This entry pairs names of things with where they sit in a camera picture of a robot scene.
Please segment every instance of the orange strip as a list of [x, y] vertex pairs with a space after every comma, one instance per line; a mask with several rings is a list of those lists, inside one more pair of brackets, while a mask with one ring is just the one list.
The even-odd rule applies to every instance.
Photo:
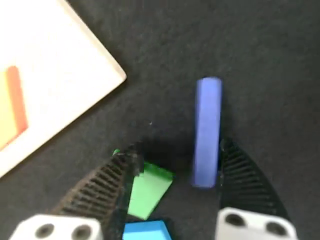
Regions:
[[6, 70], [6, 79], [14, 113], [16, 131], [19, 135], [28, 128], [28, 121], [19, 71], [16, 66], [11, 66]]

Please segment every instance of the foam block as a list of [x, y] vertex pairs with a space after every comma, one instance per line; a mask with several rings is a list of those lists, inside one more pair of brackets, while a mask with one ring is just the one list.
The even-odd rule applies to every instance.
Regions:
[[219, 160], [222, 81], [206, 77], [197, 82], [193, 185], [211, 188], [216, 184]]
[[173, 174], [151, 163], [133, 180], [128, 214], [146, 220], [170, 187]]
[[163, 221], [127, 223], [123, 240], [172, 240]]

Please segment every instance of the white board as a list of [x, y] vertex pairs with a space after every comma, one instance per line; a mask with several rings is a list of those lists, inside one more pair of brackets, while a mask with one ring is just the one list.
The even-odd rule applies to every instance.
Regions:
[[65, 0], [0, 1], [0, 72], [10, 66], [28, 127], [0, 150], [0, 177], [126, 79]]

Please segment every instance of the green block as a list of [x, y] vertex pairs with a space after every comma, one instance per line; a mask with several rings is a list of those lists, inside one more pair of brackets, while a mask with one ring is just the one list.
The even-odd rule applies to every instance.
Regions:
[[128, 214], [146, 220], [170, 187], [173, 174], [151, 163], [133, 180]]

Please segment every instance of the light blue block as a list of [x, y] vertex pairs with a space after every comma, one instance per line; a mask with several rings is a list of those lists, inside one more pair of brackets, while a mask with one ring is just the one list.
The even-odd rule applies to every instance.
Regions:
[[164, 221], [126, 223], [123, 240], [172, 240]]

